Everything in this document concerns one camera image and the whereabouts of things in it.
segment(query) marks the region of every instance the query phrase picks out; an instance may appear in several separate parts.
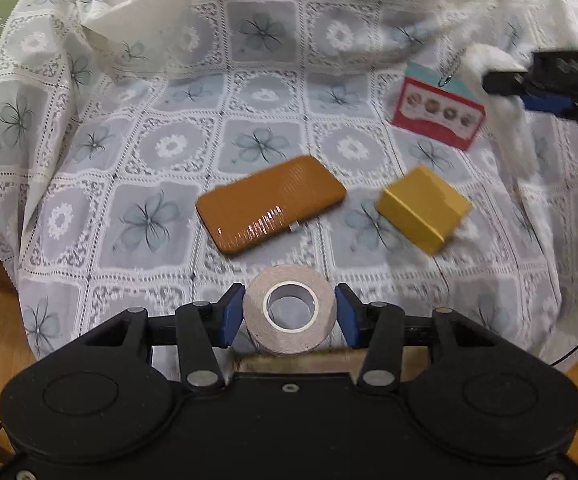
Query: orange wallet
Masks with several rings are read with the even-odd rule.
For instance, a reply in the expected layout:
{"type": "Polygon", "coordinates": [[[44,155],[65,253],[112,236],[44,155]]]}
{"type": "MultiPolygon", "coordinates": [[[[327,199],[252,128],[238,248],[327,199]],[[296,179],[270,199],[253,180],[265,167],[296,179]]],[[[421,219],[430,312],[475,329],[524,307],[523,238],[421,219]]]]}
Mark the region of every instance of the orange wallet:
{"type": "Polygon", "coordinates": [[[202,195],[195,208],[219,251],[235,254],[344,200],[345,187],[310,155],[202,195]]]}

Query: beige tape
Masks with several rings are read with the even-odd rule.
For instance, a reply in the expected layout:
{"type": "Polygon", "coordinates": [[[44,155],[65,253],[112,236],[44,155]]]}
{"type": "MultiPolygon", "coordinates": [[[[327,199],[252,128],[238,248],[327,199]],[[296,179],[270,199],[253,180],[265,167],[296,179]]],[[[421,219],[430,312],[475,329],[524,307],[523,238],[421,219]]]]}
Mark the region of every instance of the beige tape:
{"type": "Polygon", "coordinates": [[[245,292],[243,313],[247,328],[258,344],[276,355],[309,352],[331,333],[336,304],[331,285],[315,270],[301,266],[264,269],[245,292]],[[313,310],[309,322],[296,329],[275,324],[269,305],[284,296],[303,300],[313,310]]]}

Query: donut picture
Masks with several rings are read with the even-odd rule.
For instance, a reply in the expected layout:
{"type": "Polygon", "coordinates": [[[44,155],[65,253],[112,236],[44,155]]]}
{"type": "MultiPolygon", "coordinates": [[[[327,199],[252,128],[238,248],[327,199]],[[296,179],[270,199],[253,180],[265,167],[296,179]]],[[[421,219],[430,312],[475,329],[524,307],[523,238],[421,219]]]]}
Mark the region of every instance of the donut picture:
{"type": "Polygon", "coordinates": [[[425,110],[430,114],[436,114],[440,110],[440,103],[435,99],[427,99],[425,102],[425,110]]]}
{"type": "Polygon", "coordinates": [[[422,96],[420,94],[409,94],[407,102],[410,106],[418,106],[422,103],[422,96]]]}
{"type": "Polygon", "coordinates": [[[443,110],[443,115],[447,121],[453,121],[458,116],[458,112],[455,108],[445,108],[443,110]]]}
{"type": "Polygon", "coordinates": [[[472,124],[474,124],[475,120],[476,119],[474,118],[473,115],[465,114],[460,118],[460,123],[466,128],[467,126],[471,126],[472,124]]]}

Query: gold box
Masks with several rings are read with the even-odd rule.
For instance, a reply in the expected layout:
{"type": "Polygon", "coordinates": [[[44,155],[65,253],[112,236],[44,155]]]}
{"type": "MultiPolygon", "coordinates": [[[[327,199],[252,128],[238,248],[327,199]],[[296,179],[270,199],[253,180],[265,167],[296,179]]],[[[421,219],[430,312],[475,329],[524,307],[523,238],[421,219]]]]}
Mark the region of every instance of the gold box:
{"type": "Polygon", "coordinates": [[[378,213],[427,254],[436,254],[472,209],[433,171],[417,166],[384,189],[378,213]]]}

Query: white inner ring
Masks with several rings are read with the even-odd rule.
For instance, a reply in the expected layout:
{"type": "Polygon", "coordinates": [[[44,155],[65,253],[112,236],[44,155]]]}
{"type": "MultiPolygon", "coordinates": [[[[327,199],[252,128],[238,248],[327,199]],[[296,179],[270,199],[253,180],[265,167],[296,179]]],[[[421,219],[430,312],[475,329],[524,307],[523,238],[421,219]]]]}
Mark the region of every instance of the white inner ring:
{"type": "Polygon", "coordinates": [[[265,313],[265,318],[269,324],[279,332],[285,332],[288,334],[296,334],[298,332],[307,330],[316,321],[319,310],[320,305],[316,295],[307,285],[298,282],[276,283],[267,291],[265,294],[265,299],[262,302],[262,311],[265,313]],[[279,300],[280,298],[298,298],[304,304],[306,304],[309,310],[313,312],[309,322],[300,328],[282,328],[281,326],[274,323],[271,319],[271,316],[269,316],[269,308],[274,303],[274,301],[279,300]]]}

